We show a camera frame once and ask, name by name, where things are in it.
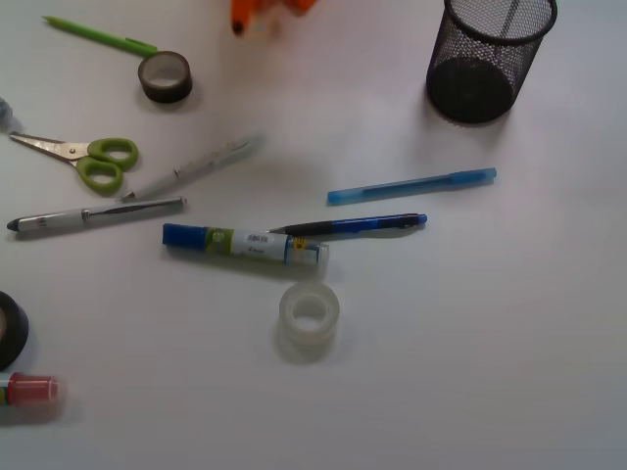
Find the white pen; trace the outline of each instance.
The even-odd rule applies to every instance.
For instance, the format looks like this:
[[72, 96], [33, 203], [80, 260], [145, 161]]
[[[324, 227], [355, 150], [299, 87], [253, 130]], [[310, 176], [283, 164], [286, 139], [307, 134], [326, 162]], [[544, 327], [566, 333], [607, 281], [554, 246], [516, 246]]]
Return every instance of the white pen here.
[[110, 216], [128, 213], [141, 212], [151, 208], [169, 207], [182, 209], [187, 200], [185, 198], [161, 199], [160, 201], [146, 201], [134, 204], [116, 204], [115, 206], [105, 206], [103, 208], [74, 209], [72, 211], [52, 212], [31, 217], [21, 217], [7, 223], [7, 228], [14, 232], [25, 232], [38, 228], [57, 228], [72, 225], [83, 225], [89, 220], [100, 220]]
[[141, 188], [137, 191], [129, 191], [118, 199], [120, 203], [128, 203], [144, 199], [154, 193], [159, 193], [170, 186], [183, 181], [184, 179], [198, 173], [201, 170], [207, 172], [214, 171], [220, 168], [220, 164], [224, 163], [227, 159], [235, 156], [242, 150], [248, 149], [252, 145], [252, 139], [240, 139], [233, 142], [229, 142], [219, 149], [209, 152], [203, 155], [200, 159], [193, 162], [184, 164], [180, 168], [173, 168], [168, 176], [164, 176], [157, 181], [153, 181], [148, 186]]

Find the green pencil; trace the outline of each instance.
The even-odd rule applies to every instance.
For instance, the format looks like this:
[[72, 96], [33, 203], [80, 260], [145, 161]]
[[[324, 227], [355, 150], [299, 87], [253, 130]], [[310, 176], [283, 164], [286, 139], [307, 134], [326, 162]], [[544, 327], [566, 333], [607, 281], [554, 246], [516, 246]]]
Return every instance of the green pencil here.
[[82, 26], [80, 24], [71, 23], [67, 20], [55, 17], [43, 17], [49, 24], [63, 31], [73, 32], [79, 36], [87, 37], [94, 41], [102, 42], [110, 46], [118, 47], [124, 51], [138, 54], [142, 57], [149, 57], [155, 54], [158, 49], [155, 46], [146, 44], [129, 37], [118, 37], [108, 34], [91, 27]]

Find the scissors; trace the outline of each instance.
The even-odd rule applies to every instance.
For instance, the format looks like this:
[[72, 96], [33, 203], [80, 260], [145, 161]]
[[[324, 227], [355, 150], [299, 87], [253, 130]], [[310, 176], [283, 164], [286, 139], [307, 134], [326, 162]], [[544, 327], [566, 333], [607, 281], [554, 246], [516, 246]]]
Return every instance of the scissors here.
[[[122, 183], [122, 172], [133, 168], [139, 156], [137, 146], [127, 139], [100, 139], [90, 144], [79, 144], [18, 132], [10, 132], [9, 136], [22, 145], [74, 166], [84, 183], [98, 193], [118, 191]], [[109, 155], [112, 150], [126, 152], [127, 155], [123, 159], [115, 159]], [[96, 173], [110, 175], [113, 179], [104, 183], [96, 181], [92, 177]]]

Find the black tape roll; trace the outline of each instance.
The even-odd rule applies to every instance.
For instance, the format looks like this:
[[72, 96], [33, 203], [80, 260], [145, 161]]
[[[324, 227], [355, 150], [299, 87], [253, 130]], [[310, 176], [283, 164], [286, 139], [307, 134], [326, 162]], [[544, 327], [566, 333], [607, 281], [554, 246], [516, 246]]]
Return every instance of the black tape roll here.
[[189, 64], [175, 52], [162, 51], [147, 57], [137, 74], [146, 96], [157, 103], [175, 103], [192, 91]]
[[0, 370], [18, 358], [28, 338], [28, 318], [13, 299], [0, 292]]

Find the pen holder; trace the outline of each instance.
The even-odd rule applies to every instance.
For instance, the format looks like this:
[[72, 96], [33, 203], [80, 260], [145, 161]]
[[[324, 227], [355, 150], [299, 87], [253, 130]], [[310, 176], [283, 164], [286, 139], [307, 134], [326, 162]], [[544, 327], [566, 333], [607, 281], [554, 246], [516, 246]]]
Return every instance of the pen holder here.
[[555, 0], [445, 0], [427, 93], [446, 117], [487, 122], [507, 112], [557, 18]]

